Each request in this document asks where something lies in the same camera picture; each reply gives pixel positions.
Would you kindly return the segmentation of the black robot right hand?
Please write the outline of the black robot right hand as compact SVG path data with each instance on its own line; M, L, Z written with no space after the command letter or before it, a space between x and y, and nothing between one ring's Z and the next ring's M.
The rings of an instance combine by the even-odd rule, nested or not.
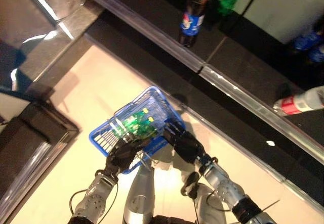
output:
M199 162L201 165L212 162L203 145L178 122L167 120L163 137L185 162L190 164Z

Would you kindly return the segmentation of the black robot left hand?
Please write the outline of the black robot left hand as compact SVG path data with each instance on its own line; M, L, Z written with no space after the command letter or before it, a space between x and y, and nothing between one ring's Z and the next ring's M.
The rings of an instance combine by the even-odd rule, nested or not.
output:
M149 139L141 139L132 133L121 137L106 158L104 173L117 176L127 170L136 156L149 143Z

